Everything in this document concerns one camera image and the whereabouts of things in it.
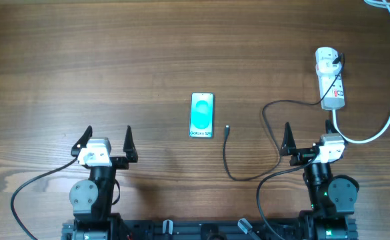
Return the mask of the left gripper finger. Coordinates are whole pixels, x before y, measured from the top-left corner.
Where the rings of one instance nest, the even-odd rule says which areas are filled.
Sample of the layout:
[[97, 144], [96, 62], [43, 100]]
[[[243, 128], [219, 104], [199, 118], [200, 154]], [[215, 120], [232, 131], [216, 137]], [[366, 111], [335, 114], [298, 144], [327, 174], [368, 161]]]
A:
[[71, 156], [77, 157], [79, 153], [81, 152], [82, 148], [86, 148], [88, 140], [92, 137], [93, 134], [93, 128], [92, 126], [88, 126], [82, 134], [82, 136], [79, 138], [79, 140], [72, 146], [71, 148]]
[[125, 133], [125, 140], [123, 144], [123, 152], [125, 153], [125, 157], [130, 163], [138, 162], [138, 153], [135, 148], [135, 144], [133, 141], [132, 128], [128, 125]]

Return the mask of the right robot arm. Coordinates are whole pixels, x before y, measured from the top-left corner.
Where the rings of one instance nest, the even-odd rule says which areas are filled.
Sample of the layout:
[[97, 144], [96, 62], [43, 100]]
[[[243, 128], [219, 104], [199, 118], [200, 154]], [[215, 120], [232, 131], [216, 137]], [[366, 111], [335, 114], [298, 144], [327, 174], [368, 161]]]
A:
[[310, 211], [299, 214], [303, 239], [358, 239], [355, 212], [359, 184], [347, 175], [334, 176], [331, 164], [343, 157], [344, 138], [327, 120], [326, 133], [311, 147], [298, 148], [291, 126], [285, 124], [279, 154], [290, 156], [290, 166], [302, 167], [303, 180], [309, 192]]

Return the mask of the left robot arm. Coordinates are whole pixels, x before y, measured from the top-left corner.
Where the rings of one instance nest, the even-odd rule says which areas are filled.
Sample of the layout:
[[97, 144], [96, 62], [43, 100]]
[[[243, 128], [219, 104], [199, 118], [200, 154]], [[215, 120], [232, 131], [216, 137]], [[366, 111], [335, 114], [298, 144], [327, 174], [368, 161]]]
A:
[[138, 162], [132, 130], [127, 128], [123, 144], [124, 156], [112, 157], [110, 140], [94, 137], [92, 126], [71, 148], [71, 156], [90, 170], [87, 180], [72, 186], [69, 200], [73, 206], [74, 221], [64, 225], [62, 239], [131, 239], [132, 232], [124, 224], [120, 214], [111, 207], [120, 198], [113, 199], [114, 187], [118, 187], [116, 172], [127, 170], [130, 163]]

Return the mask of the smartphone with teal screen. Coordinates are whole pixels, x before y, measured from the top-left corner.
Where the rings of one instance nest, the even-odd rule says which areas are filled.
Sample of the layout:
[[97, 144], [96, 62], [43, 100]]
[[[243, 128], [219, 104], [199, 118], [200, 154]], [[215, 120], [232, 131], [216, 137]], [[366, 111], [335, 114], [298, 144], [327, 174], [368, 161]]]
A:
[[192, 93], [189, 136], [212, 138], [214, 120], [214, 94]]

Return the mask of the white power strip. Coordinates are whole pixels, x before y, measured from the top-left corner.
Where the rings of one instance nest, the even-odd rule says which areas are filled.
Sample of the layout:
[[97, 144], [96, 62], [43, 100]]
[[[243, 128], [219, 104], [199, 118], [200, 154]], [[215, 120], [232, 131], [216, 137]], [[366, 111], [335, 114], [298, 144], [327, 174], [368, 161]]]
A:
[[324, 110], [338, 110], [345, 106], [345, 94], [343, 89], [342, 71], [345, 66], [345, 58], [343, 54], [331, 47], [320, 47], [315, 52], [316, 64], [322, 59], [332, 59], [334, 63], [340, 62], [342, 65], [340, 72], [337, 75], [318, 76], [319, 97], [321, 107]]

